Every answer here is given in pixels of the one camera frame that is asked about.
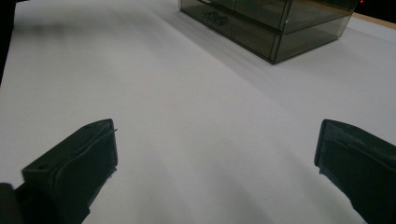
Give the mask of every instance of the white tabletop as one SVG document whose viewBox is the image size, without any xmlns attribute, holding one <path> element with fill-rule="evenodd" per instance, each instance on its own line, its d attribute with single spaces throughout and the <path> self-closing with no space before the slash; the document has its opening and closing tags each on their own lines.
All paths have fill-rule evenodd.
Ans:
<svg viewBox="0 0 396 224">
<path fill-rule="evenodd" d="M 314 165 L 323 119 L 396 144 L 396 31 L 352 18 L 271 65 L 177 0 L 19 3 L 0 89 L 0 181 L 114 119 L 119 170 L 86 224 L 361 224 Z"/>
</svg>

